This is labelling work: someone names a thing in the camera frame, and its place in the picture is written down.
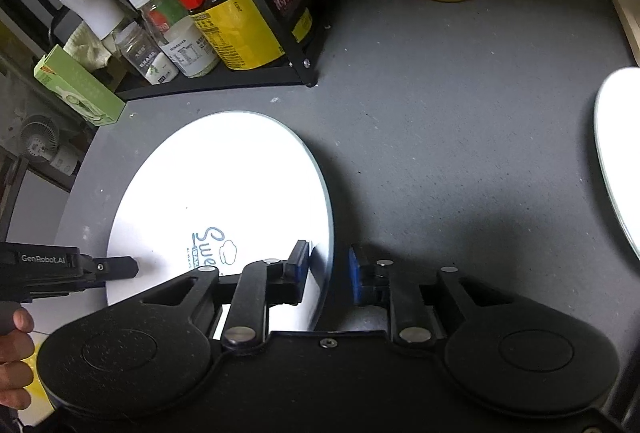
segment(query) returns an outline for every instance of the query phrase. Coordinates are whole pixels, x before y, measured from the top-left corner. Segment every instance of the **human hand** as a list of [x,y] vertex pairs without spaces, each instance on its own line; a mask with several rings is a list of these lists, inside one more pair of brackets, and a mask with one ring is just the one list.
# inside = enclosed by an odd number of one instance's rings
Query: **human hand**
[[33,319],[24,308],[14,312],[15,330],[0,336],[0,404],[13,409],[25,409],[31,396],[24,387],[33,382],[33,372],[22,359],[33,355],[34,346],[29,332]]

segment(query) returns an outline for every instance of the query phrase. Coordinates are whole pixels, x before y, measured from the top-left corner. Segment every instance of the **black metal shelf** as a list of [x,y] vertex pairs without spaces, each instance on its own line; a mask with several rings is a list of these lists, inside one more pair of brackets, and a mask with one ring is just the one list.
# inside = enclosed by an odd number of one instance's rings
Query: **black metal shelf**
[[[129,76],[116,90],[122,100],[133,100],[174,93],[253,88],[257,86],[315,86],[318,82],[316,64],[322,52],[330,26],[329,16],[336,0],[294,0],[284,12],[279,12],[272,0],[254,3],[285,50],[274,63],[253,70],[230,70],[220,63],[204,77],[188,79],[178,76],[164,84],[149,84],[143,77]],[[298,43],[291,30],[306,8],[312,11],[310,34]]]
[[[305,54],[310,62],[316,62],[322,52],[322,46],[330,25],[322,19],[314,18],[314,26],[310,42]],[[182,75],[164,84],[149,84],[143,77],[129,76],[116,90],[122,100],[134,100],[174,93],[202,92],[207,90],[229,90],[233,88],[255,88],[258,86],[290,86],[304,84],[293,66],[289,66],[286,58],[275,63],[254,68],[253,70],[230,70],[220,63],[214,70],[203,77],[189,79]]]

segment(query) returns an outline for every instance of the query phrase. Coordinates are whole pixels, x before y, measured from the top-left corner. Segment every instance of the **glass jar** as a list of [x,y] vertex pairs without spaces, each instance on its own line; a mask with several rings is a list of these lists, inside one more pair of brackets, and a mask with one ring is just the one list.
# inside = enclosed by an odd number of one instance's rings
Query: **glass jar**
[[136,22],[121,31],[115,43],[124,58],[151,84],[169,82],[178,75],[171,60]]
[[201,77],[220,63],[206,37],[179,0],[129,0],[147,31],[187,77]]

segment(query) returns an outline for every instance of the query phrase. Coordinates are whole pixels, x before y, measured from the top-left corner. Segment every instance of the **plate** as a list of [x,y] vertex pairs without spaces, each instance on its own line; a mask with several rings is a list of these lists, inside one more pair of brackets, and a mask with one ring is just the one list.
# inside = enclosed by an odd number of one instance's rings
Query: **plate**
[[602,83],[594,133],[609,198],[640,257],[640,68],[622,68]]
[[305,294],[300,305],[270,309],[271,330],[316,323],[334,257],[329,194],[313,155],[284,124],[245,111],[209,115],[158,146],[127,188],[108,255],[132,256],[140,272],[108,282],[107,300],[202,265],[230,275],[253,261],[287,259],[299,239],[312,248]]

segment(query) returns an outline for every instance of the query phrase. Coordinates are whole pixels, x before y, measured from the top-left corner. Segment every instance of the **gray countertop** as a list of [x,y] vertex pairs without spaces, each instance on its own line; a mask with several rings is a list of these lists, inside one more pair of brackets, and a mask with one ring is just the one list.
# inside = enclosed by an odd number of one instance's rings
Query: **gray countertop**
[[633,64],[611,0],[341,0],[315,88],[130,102],[97,133],[56,243],[104,255],[127,185],[162,141],[210,113],[258,111],[305,141],[332,197],[320,327],[384,327],[377,309],[348,307],[346,248],[364,241],[586,320],[625,358],[640,264],[607,198],[592,116],[602,81]]

